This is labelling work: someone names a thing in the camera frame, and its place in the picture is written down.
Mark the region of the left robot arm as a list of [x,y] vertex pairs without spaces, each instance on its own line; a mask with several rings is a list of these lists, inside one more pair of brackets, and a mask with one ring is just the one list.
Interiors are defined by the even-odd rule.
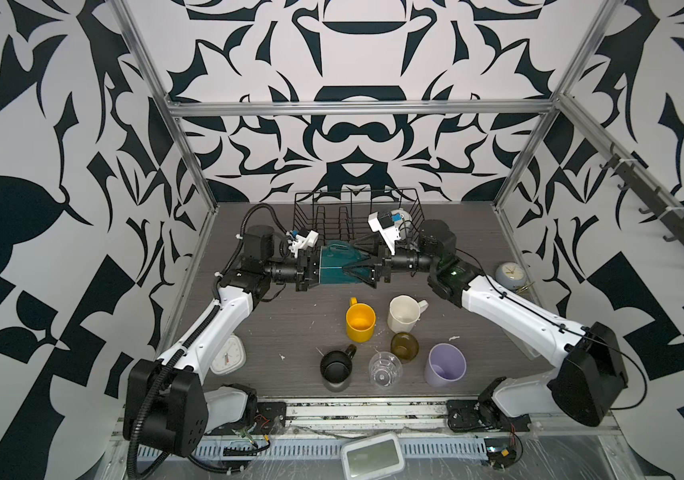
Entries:
[[140,360],[128,376],[123,437],[128,441],[126,475],[145,479],[171,455],[188,457],[205,433],[223,425],[249,426],[256,395],[236,384],[205,392],[215,358],[271,285],[294,284],[299,291],[318,280],[319,233],[250,225],[257,204],[242,220],[238,244],[213,284],[213,298],[190,329],[155,360]]

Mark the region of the black wire dish rack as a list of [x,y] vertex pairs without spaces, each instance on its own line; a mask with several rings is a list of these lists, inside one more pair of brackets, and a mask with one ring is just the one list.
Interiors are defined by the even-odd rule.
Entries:
[[417,232],[425,220],[419,195],[414,188],[345,186],[332,191],[326,187],[316,191],[297,192],[293,197],[293,228],[319,233],[319,243],[325,246],[333,240],[344,241],[360,248],[372,248],[383,242],[368,225],[368,216],[403,208],[412,216],[413,227],[401,232],[398,245],[412,247]]

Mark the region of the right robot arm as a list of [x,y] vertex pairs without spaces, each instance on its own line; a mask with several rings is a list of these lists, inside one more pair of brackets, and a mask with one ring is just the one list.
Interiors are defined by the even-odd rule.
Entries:
[[505,288],[457,248],[457,237],[444,221],[426,220],[419,227],[374,224],[372,234],[377,249],[344,265],[346,275],[376,286],[395,272],[424,273],[438,297],[493,322],[551,365],[544,374],[499,378],[489,385],[479,399],[483,423],[561,413],[596,427],[627,387],[623,354],[611,328],[570,321]]

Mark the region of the white mug red inside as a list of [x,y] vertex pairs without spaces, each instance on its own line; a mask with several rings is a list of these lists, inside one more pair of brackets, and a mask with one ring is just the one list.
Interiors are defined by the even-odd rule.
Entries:
[[412,216],[403,208],[394,209],[391,211],[391,218],[394,225],[399,232],[407,234],[413,227]]

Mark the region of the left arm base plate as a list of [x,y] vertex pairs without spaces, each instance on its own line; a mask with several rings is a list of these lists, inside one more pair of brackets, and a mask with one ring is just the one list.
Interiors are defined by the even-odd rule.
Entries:
[[257,401],[247,406],[244,429],[249,433],[269,435],[279,433],[286,426],[287,403],[283,401]]

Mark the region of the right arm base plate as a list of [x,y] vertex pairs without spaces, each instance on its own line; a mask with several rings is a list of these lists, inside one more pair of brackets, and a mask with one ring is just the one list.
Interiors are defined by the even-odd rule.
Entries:
[[455,433],[529,432],[530,417],[506,416],[491,400],[457,400],[446,402],[447,426]]

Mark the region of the dark green mug white inside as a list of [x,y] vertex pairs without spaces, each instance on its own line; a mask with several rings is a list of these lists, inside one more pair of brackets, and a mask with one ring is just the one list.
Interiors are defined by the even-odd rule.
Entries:
[[370,255],[347,242],[333,240],[320,250],[319,283],[321,285],[342,285],[371,283],[371,269],[366,262]]

